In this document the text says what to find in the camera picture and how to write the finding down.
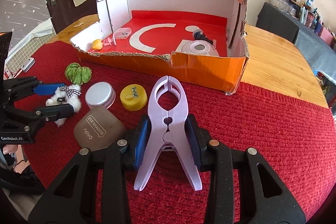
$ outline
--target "red tablecloth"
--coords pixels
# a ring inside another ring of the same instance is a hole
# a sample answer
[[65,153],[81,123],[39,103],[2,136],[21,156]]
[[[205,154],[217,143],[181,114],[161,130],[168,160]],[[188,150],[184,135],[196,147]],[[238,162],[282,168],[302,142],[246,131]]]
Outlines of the red tablecloth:
[[[36,63],[26,75],[36,75],[45,83],[69,84],[64,70],[69,63],[78,62],[76,50],[62,42],[44,45],[33,57]],[[137,112],[127,111],[121,105],[119,94],[125,86],[137,83],[149,95],[158,79],[93,63],[81,65],[92,69],[92,79],[82,86],[80,112],[67,119],[61,128],[53,122],[46,124],[36,136],[36,143],[24,146],[32,168],[46,187],[80,149],[73,128],[89,111],[84,96],[92,84],[107,81],[114,87],[117,98],[109,110],[127,128],[134,128],[147,107]],[[316,212],[336,181],[336,135],[330,110],[245,83],[231,96],[189,83],[182,85],[189,112],[195,115],[199,126],[230,148],[255,147],[288,186],[307,218]],[[44,105],[45,100],[46,97],[34,95],[16,105],[32,110]],[[160,99],[166,107],[173,101],[174,97],[170,96]],[[195,192],[173,152],[161,155],[141,192],[133,190],[135,174],[128,173],[133,223],[203,223],[209,175],[201,177],[203,190]]]

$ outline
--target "checkered bow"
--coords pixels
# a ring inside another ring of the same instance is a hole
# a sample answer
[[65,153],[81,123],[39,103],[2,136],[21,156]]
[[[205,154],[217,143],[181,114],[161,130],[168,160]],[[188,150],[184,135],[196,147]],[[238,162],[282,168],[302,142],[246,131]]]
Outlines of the checkered bow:
[[76,95],[81,95],[82,93],[80,92],[80,91],[78,91],[78,90],[75,90],[75,89],[69,89],[69,87],[66,85],[66,86],[63,86],[63,87],[61,87],[61,88],[59,88],[59,91],[65,91],[66,92],[66,94],[67,94],[67,96],[69,97],[69,98],[71,98],[71,96],[73,95],[73,94],[76,94]]

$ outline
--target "orange cardboard box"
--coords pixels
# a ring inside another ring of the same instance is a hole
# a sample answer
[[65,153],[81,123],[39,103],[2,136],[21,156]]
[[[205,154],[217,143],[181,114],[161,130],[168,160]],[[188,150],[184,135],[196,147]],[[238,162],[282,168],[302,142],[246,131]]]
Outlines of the orange cardboard box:
[[[247,0],[97,0],[99,22],[71,38],[80,60],[156,76],[171,75],[233,94],[249,52]],[[116,32],[123,29],[125,39]],[[195,40],[201,29],[212,42]],[[96,39],[110,38],[93,50]]]

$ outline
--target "silver screw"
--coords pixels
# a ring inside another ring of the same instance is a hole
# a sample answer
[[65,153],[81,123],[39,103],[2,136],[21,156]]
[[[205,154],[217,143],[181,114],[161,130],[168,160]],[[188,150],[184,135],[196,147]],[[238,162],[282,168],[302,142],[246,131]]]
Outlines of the silver screw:
[[251,154],[251,155],[256,155],[257,154],[257,150],[255,149],[255,148],[249,148],[248,150],[247,150],[247,152],[249,153],[249,154]]
[[87,148],[82,148],[81,150],[79,150],[79,153],[84,156],[87,155],[89,153],[89,150]]
[[211,141],[209,142],[209,144],[210,144],[211,146],[218,146],[218,145],[219,145],[219,141],[218,141],[218,140],[211,140]]
[[117,145],[125,146],[125,145],[127,145],[127,140],[118,140]]

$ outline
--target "green fuzzy object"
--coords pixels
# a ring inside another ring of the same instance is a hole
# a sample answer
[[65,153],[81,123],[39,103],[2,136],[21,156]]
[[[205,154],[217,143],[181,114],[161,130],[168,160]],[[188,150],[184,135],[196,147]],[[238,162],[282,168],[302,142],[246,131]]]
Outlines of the green fuzzy object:
[[65,69],[66,78],[75,85],[83,85],[91,79],[92,71],[88,67],[81,67],[78,63],[71,63]]

